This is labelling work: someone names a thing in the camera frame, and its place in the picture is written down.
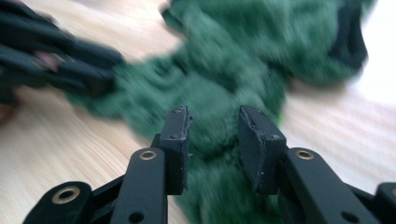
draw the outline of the black mechanical linkage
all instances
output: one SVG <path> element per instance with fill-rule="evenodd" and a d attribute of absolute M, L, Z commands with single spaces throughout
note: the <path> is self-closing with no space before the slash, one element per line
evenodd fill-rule
<path fill-rule="evenodd" d="M 239 146 L 253 190 L 278 194 L 285 223 L 396 223 L 396 183 L 375 196 L 342 182 L 318 153 L 286 147 L 286 138 L 260 110 L 241 106 Z"/>
<path fill-rule="evenodd" d="M 187 187 L 191 123 L 186 106 L 172 110 L 151 147 L 132 155 L 125 175 L 94 191 L 82 182 L 57 186 L 23 223 L 167 223 L 167 195 L 181 194 Z"/>

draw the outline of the green fabric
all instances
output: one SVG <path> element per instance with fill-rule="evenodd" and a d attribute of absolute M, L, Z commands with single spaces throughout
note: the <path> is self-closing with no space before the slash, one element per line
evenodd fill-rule
<path fill-rule="evenodd" d="M 257 107 L 276 120 L 291 77 L 329 86 L 355 76 L 358 71 L 327 55 L 344 3 L 175 0 L 163 17 L 187 37 L 181 46 L 118 67 L 116 89 L 103 98 L 69 99 L 94 115 L 125 119 L 148 140 L 168 111 L 187 105 L 194 115 L 189 190 L 177 202 L 189 221 L 278 223 L 276 197 L 255 194 L 244 174 L 239 107 Z"/>

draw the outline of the green fuzzy cloth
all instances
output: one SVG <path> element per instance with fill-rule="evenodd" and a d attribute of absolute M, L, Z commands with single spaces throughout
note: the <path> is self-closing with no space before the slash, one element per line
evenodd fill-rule
<path fill-rule="evenodd" d="M 291 77 L 315 86 L 358 73 L 329 56 L 337 11 L 373 1 L 174 0 L 166 24 L 187 40 L 174 52 L 116 68 L 116 88 L 100 99 L 69 95 L 94 115 L 123 118 L 151 140 L 167 113 L 187 105 L 189 190 L 177 203 L 191 223 L 280 223 L 276 196 L 252 189 L 242 167 L 240 105 L 277 120 Z"/>

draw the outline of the wood grain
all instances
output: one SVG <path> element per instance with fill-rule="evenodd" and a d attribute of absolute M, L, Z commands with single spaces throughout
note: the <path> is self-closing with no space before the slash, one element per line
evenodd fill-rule
<path fill-rule="evenodd" d="M 74 35 L 111 45 L 128 61 L 171 52 L 183 37 L 167 30 L 164 0 L 26 0 Z M 340 177 L 371 193 L 396 181 L 395 4 L 381 1 L 364 23 L 370 60 L 360 78 L 318 90 L 294 81 L 281 131 L 289 147 L 314 149 Z M 124 174 L 148 142 L 122 120 L 99 119 L 51 88 L 18 89 L 21 106 L 0 128 L 0 223 L 21 223 L 39 198 L 66 181 L 94 189 Z M 187 223 L 172 200 L 169 223 Z"/>

